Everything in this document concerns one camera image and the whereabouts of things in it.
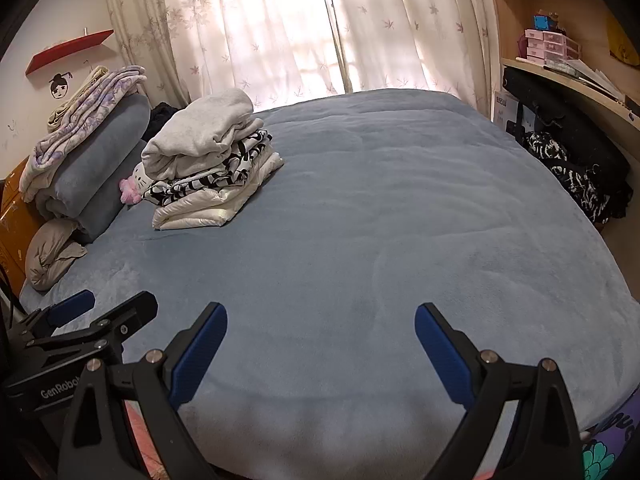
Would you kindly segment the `light grey zip hoodie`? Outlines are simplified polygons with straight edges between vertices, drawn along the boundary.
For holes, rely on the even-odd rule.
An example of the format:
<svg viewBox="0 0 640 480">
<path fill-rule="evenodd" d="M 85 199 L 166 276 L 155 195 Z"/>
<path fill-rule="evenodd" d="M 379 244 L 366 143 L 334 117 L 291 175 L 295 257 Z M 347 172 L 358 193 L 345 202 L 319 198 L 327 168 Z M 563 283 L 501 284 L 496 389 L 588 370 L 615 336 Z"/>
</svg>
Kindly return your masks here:
<svg viewBox="0 0 640 480">
<path fill-rule="evenodd" d="M 234 142 L 263 125 L 240 89 L 203 96 L 172 115 L 145 145 L 145 173 L 155 181 L 171 181 L 213 168 L 228 157 Z"/>
</svg>

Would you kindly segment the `black white clothes pile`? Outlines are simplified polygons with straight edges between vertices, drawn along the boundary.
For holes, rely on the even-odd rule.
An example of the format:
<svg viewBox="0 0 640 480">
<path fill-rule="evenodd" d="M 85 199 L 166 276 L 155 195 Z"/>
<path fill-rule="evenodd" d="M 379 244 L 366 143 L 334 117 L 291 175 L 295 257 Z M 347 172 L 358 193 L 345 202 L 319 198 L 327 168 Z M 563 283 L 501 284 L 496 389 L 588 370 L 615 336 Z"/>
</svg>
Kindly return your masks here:
<svg viewBox="0 0 640 480">
<path fill-rule="evenodd" d="M 556 177 L 595 226 L 626 217 L 631 168 L 613 141 L 552 81 L 507 67 L 503 88 L 518 100 L 506 132 Z"/>
</svg>

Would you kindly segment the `beige crumpled cloth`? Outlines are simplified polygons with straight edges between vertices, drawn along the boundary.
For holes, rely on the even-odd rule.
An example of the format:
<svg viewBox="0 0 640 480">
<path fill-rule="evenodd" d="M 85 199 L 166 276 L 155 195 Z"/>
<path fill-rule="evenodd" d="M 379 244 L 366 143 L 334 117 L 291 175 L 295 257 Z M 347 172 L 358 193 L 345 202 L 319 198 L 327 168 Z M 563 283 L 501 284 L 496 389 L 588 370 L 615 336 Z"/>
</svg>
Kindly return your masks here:
<svg viewBox="0 0 640 480">
<path fill-rule="evenodd" d="M 87 249 L 73 240 L 78 224 L 70 219 L 46 222 L 29 243 L 25 259 L 26 280 L 37 292 L 46 292 Z"/>
</svg>

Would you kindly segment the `blue pillow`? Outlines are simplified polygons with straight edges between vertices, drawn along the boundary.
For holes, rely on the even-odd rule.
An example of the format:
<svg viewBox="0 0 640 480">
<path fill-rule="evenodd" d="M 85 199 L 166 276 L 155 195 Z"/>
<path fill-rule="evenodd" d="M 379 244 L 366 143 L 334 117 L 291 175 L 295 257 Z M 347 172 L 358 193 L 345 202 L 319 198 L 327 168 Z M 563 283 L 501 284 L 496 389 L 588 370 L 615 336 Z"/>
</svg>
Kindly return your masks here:
<svg viewBox="0 0 640 480">
<path fill-rule="evenodd" d="M 131 176 L 141 160 L 151 109 L 141 94 L 123 98 L 91 136 L 58 167 L 35 204 L 47 220 L 77 223 L 81 243 L 94 242 L 122 209 L 119 182 Z"/>
</svg>

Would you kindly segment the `pink white plush toy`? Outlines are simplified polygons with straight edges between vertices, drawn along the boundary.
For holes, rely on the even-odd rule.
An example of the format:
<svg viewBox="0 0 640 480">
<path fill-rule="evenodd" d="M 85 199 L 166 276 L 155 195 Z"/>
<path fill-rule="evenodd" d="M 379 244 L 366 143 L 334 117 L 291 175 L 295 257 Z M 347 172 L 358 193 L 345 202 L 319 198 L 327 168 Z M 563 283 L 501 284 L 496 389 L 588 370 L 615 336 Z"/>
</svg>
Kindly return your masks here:
<svg viewBox="0 0 640 480">
<path fill-rule="evenodd" d="M 144 193 L 152 182 L 145 172 L 143 162 L 139 162 L 128 178 L 119 181 L 120 202 L 127 206 L 137 205 L 143 200 Z"/>
</svg>

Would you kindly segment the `blue fleece bed blanket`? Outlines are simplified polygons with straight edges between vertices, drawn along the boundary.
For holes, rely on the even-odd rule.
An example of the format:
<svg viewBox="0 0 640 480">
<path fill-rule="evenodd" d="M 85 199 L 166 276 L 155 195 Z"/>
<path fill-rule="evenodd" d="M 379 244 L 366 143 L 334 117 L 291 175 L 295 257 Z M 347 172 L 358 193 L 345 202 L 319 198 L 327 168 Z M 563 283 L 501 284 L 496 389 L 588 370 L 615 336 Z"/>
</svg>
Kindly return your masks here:
<svg viewBox="0 0 640 480">
<path fill-rule="evenodd" d="M 180 414 L 209 462 L 255 479 L 421 479 L 463 416 L 414 331 L 436 304 L 481 349 L 554 359 L 581 427 L 639 382 L 639 306 L 550 172 L 446 93 L 378 90 L 262 114 L 283 166 L 221 228 L 122 210 L 34 310 L 101 314 L 147 290 L 127 360 L 217 301 L 227 335 Z"/>
</svg>

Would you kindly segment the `cream satin folded garment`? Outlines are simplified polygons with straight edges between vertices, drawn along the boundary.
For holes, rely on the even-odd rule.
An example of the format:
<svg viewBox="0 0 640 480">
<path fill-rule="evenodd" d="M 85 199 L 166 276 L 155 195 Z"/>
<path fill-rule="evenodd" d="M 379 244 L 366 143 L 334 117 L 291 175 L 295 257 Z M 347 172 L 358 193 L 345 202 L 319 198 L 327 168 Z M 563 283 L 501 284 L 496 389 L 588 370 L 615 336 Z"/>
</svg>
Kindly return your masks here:
<svg viewBox="0 0 640 480">
<path fill-rule="evenodd" d="M 267 148 L 257 157 L 243 185 L 221 190 L 204 188 L 167 206 L 156 207 L 152 228 L 163 231 L 224 226 L 283 164 L 280 154 L 273 148 Z"/>
</svg>

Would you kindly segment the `purple printed cloth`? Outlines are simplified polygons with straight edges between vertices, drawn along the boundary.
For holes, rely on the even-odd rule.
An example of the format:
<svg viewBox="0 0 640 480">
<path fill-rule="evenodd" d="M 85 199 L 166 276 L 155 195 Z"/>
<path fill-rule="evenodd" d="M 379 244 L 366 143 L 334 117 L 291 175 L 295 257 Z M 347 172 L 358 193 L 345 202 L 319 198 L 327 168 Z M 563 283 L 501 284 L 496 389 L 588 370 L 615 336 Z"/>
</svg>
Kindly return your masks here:
<svg viewBox="0 0 640 480">
<path fill-rule="evenodd" d="M 582 447 L 586 479 L 604 479 L 639 429 L 639 388 L 608 418 L 588 430 Z"/>
</svg>

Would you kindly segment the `black white graffiti garment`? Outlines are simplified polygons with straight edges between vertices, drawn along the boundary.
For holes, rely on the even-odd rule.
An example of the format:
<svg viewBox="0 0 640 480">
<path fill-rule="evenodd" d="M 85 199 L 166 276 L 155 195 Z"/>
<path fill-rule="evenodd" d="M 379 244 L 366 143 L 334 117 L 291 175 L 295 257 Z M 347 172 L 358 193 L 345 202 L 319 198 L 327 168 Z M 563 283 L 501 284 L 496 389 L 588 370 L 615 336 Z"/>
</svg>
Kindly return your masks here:
<svg viewBox="0 0 640 480">
<path fill-rule="evenodd" d="M 272 135 L 266 129 L 258 129 L 245 139 L 235 141 L 229 156 L 217 166 L 170 182 L 155 181 L 142 197 L 156 206 L 165 207 L 201 190 L 219 191 L 242 186 L 256 167 L 258 157 L 270 148 L 271 140 Z"/>
</svg>

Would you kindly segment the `purple white folded blanket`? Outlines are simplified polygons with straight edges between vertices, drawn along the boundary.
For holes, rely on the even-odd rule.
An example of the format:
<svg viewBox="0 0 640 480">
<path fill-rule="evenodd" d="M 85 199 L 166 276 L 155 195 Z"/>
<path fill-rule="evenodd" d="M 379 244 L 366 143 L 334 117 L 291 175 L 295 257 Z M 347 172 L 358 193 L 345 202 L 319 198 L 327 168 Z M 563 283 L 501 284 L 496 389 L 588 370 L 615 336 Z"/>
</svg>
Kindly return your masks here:
<svg viewBox="0 0 640 480">
<path fill-rule="evenodd" d="M 127 65 L 109 70 L 99 65 L 81 87 L 49 116 L 47 134 L 39 140 L 21 174 L 20 190 L 25 203 L 47 188 L 66 157 L 88 139 L 116 105 L 146 81 L 145 68 Z"/>
</svg>

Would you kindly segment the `black garment near headboard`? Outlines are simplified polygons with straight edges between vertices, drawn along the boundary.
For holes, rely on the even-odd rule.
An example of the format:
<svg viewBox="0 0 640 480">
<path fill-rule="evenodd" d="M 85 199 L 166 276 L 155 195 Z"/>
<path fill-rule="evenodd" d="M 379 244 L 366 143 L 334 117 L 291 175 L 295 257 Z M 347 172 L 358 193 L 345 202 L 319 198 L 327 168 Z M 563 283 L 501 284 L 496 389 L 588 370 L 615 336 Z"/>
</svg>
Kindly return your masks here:
<svg viewBox="0 0 640 480">
<path fill-rule="evenodd" d="M 149 142 L 153 136 L 162 130 L 168 120 L 179 111 L 178 107 L 174 107 L 166 102 L 160 102 L 153 107 L 150 114 L 148 126 L 143 133 L 142 140 Z"/>
</svg>

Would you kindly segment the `white cardboard box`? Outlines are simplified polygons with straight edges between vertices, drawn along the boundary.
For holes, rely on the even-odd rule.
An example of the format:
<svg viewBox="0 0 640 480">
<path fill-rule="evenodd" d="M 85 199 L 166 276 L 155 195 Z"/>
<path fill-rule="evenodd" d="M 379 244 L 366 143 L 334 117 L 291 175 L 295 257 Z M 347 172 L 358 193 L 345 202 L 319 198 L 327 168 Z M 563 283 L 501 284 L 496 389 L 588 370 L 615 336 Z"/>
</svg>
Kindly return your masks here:
<svg viewBox="0 0 640 480">
<path fill-rule="evenodd" d="M 503 131 L 506 131 L 509 122 L 515 124 L 518 121 L 518 99 L 509 92 L 495 92 L 492 121 Z"/>
</svg>

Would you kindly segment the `pink drawer organizer box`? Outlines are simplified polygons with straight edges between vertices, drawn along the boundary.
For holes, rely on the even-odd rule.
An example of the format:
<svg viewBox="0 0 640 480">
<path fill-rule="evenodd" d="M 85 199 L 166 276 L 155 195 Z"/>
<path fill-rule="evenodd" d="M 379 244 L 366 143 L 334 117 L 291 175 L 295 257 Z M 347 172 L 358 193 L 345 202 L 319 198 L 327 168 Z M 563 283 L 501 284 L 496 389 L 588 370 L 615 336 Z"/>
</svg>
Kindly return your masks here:
<svg viewBox="0 0 640 480">
<path fill-rule="evenodd" d="M 582 47 L 573 39 L 548 30 L 526 29 L 526 60 L 544 65 L 547 61 L 579 60 Z"/>
</svg>

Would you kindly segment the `white floral curtain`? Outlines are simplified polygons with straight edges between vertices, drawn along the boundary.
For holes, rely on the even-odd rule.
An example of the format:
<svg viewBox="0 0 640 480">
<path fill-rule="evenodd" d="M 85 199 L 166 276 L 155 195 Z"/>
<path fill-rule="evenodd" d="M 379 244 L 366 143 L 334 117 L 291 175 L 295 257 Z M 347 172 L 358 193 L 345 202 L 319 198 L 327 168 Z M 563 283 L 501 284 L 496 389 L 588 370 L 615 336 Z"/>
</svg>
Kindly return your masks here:
<svg viewBox="0 0 640 480">
<path fill-rule="evenodd" d="M 185 106 L 239 88 L 258 110 L 408 88 L 492 111 L 494 0 L 106 0 L 145 94 Z"/>
</svg>

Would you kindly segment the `wooden desk shelf unit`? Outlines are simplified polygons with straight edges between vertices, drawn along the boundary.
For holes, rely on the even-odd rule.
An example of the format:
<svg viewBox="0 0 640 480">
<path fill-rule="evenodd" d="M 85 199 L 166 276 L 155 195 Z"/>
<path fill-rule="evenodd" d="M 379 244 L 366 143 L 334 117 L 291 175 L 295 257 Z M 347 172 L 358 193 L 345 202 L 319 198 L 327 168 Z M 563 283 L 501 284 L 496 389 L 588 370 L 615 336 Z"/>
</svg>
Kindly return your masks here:
<svg viewBox="0 0 640 480">
<path fill-rule="evenodd" d="M 495 0 L 503 66 L 551 81 L 615 143 L 639 155 L 637 0 Z"/>
</svg>

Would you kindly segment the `yellow sticky paper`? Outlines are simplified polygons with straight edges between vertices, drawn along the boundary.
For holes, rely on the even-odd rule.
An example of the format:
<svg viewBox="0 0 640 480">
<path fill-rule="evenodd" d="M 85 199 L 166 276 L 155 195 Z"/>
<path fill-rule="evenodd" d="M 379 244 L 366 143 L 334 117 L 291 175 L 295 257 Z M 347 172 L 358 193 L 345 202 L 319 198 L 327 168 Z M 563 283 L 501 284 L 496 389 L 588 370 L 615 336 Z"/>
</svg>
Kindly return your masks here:
<svg viewBox="0 0 640 480">
<path fill-rule="evenodd" d="M 606 14 L 605 26 L 610 55 L 628 66 L 638 68 L 640 65 L 639 53 L 632 45 L 623 27 L 611 13 Z"/>
</svg>

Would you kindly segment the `red wall shelf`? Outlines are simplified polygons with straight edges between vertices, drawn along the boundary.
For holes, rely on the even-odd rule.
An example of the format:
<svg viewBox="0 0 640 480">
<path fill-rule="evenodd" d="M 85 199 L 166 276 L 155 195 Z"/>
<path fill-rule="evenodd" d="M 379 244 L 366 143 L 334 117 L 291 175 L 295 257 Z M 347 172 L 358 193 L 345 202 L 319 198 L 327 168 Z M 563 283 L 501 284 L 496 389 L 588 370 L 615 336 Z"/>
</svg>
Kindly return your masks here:
<svg viewBox="0 0 640 480">
<path fill-rule="evenodd" d="M 103 44 L 105 40 L 110 38 L 114 34 L 113 29 L 100 30 L 99 32 L 93 32 L 70 40 L 56 44 L 55 46 L 48 47 L 32 56 L 29 64 L 26 67 L 25 75 L 28 76 L 40 70 L 44 66 L 47 66 L 53 62 L 66 58 L 66 56 L 78 53 L 83 50 L 87 50 L 93 47 L 97 47 Z"/>
</svg>

